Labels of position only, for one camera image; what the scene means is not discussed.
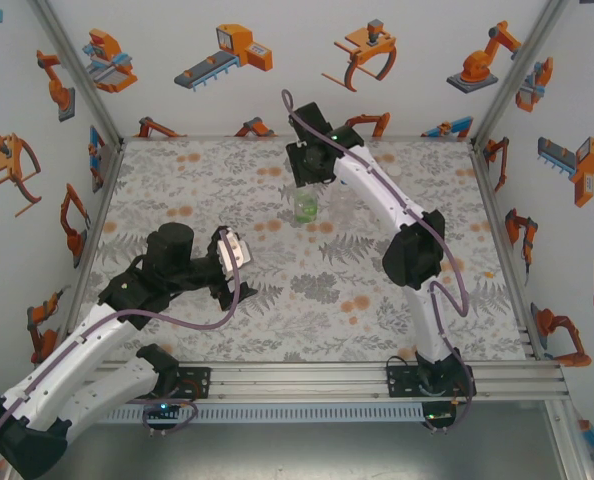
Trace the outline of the green label soda bottle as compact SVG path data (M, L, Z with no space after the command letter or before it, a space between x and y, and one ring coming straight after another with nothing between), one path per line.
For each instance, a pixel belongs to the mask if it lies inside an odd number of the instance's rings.
M293 195L294 218L297 223L314 222L318 215L318 194L312 185L297 187Z

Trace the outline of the clear plastic cup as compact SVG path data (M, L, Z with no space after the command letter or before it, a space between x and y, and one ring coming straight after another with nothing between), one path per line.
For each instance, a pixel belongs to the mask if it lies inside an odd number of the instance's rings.
M354 218L354 192L349 186L335 182L330 187L329 219L335 224L349 224Z

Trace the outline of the floral patterned table cover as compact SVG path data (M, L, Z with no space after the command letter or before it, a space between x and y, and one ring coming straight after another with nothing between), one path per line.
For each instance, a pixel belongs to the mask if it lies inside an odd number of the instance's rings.
M373 141L369 150L394 182L425 210L440 211L454 258L441 264L450 294L465 286L469 312L443 314L451 343L468 361L521 360L522 335L464 143ZM381 361L412 359L414 325L403 291L383 271L391 238L354 193L354 218L329 219L331 185L316 185L314 222L295 221L295 186L285 141L134 141L127 145L81 309L146 248L147 236L175 221L195 233L193 253L205 255L217 227L232 227L253 260L244 280L258 293L210 331L153 320L115 348L130 359L155 343L180 360L244 362ZM171 303L167 316L211 324L225 314L206 290Z

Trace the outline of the small circuit board green LED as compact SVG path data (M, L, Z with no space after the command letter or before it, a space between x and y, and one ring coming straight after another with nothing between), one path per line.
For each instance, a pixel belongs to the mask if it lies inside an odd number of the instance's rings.
M443 429L450 427L455 419L456 412L454 410L440 410L440 411L424 411L425 422L435 429Z
M152 419L176 419L179 416L181 406L170 402L157 402L146 405L144 413L147 418Z

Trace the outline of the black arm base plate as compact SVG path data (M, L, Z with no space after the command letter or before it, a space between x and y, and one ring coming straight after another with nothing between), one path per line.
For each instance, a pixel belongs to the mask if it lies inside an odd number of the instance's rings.
M211 385L209 367L180 367L172 398L190 401L207 399Z
M419 398L421 391L418 367L396 364L386 367L386 380L390 398Z

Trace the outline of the aluminium side rail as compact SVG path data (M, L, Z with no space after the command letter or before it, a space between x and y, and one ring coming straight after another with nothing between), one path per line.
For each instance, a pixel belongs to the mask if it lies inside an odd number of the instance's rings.
M491 226L493 240L510 296L515 320L522 335L522 345L525 355L528 359L545 360L544 349L539 341L538 331L531 315L528 298L521 283L522 276L514 263L514 250L506 233L504 216L495 198L485 160L481 152L475 147L471 148L471 159L487 218Z
M125 144L120 145L118 150L111 156L108 175L106 177L103 194L101 196L101 203L94 218L92 229L90 230L88 241L83 253L78 281L74 289L71 307L65 320L63 331L61 332L61 340L65 340L66 337L69 336L78 325L79 311L83 302L84 294L86 292L88 278L96 257L98 243L103 231L103 225L107 216L108 208L112 200L119 170L124 158L125 147Z

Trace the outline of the aluminium front extrusion rail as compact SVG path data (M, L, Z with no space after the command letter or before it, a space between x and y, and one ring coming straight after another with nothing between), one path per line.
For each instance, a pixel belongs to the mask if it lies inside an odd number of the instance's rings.
M383 362L213 362L212 403L387 402ZM553 361L478 361L471 364L477 401L564 400L563 369Z

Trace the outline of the aluminium corner post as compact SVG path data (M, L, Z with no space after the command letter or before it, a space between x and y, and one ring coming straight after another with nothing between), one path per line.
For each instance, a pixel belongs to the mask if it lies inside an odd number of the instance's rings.
M71 75L75 87L83 96L94 119L101 127L105 138L114 145L121 145L123 136L119 133L107 108L102 102L97 89L89 78L83 62L80 60L73 42L56 15L49 0L26 0L44 33L52 43L56 54Z
M570 3L571 0L547 0L474 135L473 145L477 150L487 143L514 94L519 90L529 67L536 61L537 54Z

